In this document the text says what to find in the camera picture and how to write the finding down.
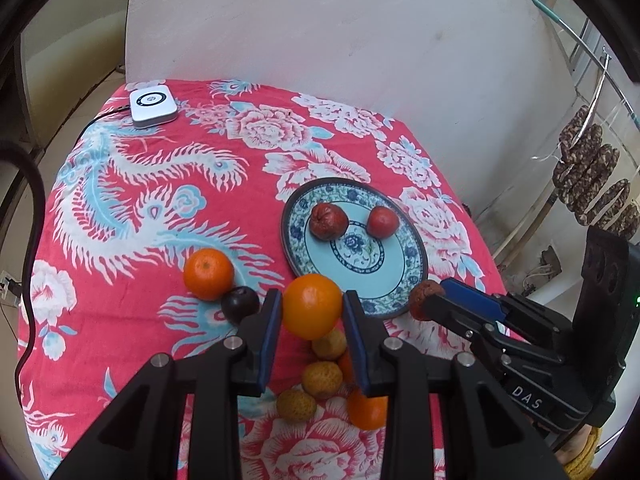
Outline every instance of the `floor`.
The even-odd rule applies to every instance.
[[[123,74],[111,73],[87,96],[53,138],[39,165],[47,194],[51,191],[58,170],[73,148],[80,131],[123,84]],[[15,277],[22,273],[32,212],[31,193],[27,191],[20,200],[0,252],[0,270],[7,270]],[[2,311],[8,319],[8,324],[0,317],[0,439],[27,478],[39,480],[42,475],[31,451],[22,411],[15,397],[14,369],[17,352],[12,330],[17,333],[18,311],[7,304],[2,305]]]

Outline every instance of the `yellow knitted cuff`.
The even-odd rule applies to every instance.
[[[595,471],[591,467],[591,463],[593,463],[593,455],[601,434],[601,428],[591,428],[591,433],[587,437],[587,445],[584,446],[580,455],[564,466],[564,472],[571,480],[587,480]]]

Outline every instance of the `plate rim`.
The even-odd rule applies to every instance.
[[[289,237],[288,237],[287,228],[286,228],[286,226],[288,225],[287,221],[291,215],[291,211],[293,209],[294,204],[298,201],[301,195],[305,194],[310,189],[313,189],[318,186],[324,186],[325,184],[349,184],[350,186],[359,187],[360,189],[363,189],[367,192],[377,195],[386,204],[388,204],[390,206],[389,209],[393,210],[393,212],[395,212],[398,216],[401,216],[406,221],[407,225],[409,226],[409,229],[414,234],[414,237],[417,240],[420,240],[420,243],[418,244],[418,247],[419,247],[418,250],[420,251],[420,256],[422,257],[422,260],[424,262],[424,265],[422,266],[422,277],[420,281],[423,282],[424,280],[428,279],[429,260],[427,256],[427,251],[424,248],[424,242],[422,241],[422,237],[420,236],[418,229],[415,227],[414,223],[407,216],[407,214],[404,211],[402,211],[387,195],[375,189],[374,187],[371,187],[368,184],[359,182],[357,180],[342,178],[340,176],[325,176],[322,178],[316,178],[315,180],[306,182],[305,184],[297,188],[285,202],[284,208],[282,210],[282,214],[280,216],[280,243],[282,244],[282,249],[284,250],[287,263],[289,264],[289,268],[292,270],[293,274],[296,277],[302,276],[302,274],[300,274],[297,266],[294,265],[293,263],[291,247],[290,247],[290,244],[288,243]],[[393,314],[367,314],[367,317],[377,317],[379,319],[393,319],[395,317],[402,316],[402,314],[404,314],[408,310],[409,310],[409,304],[407,303],[404,307],[402,307],[399,310],[396,310]]]

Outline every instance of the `floral plate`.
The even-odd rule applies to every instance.
[[[349,217],[347,232],[323,242],[309,231],[311,210],[318,202],[340,206]],[[369,212],[377,205],[400,219],[395,234],[378,240],[367,234]],[[287,261],[297,276],[317,272],[341,290],[355,290],[368,316],[391,318],[407,310],[409,292],[427,278],[427,254],[407,216],[379,191],[346,178],[319,178],[291,195],[280,222]]]

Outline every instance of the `blue gripper pad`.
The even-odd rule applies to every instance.
[[[485,318],[487,321],[504,322],[506,314],[500,308],[500,302],[476,288],[459,282],[455,278],[446,278],[440,282],[446,297],[453,303]]]
[[[354,306],[351,304],[347,294],[342,296],[342,324],[344,325],[344,335],[347,338],[353,373],[356,384],[366,396],[370,392],[370,381],[367,374],[367,352],[360,335],[356,307],[360,309],[360,313],[364,316],[364,311],[359,304]]]
[[[267,320],[264,330],[264,338],[260,346],[259,368],[258,368],[258,387],[264,392],[269,379],[271,378],[271,369],[273,368],[273,359],[276,354],[276,345],[278,343],[278,334],[280,333],[280,321],[282,319],[282,294],[279,290],[271,289],[264,300],[265,305],[271,305],[271,313]]]

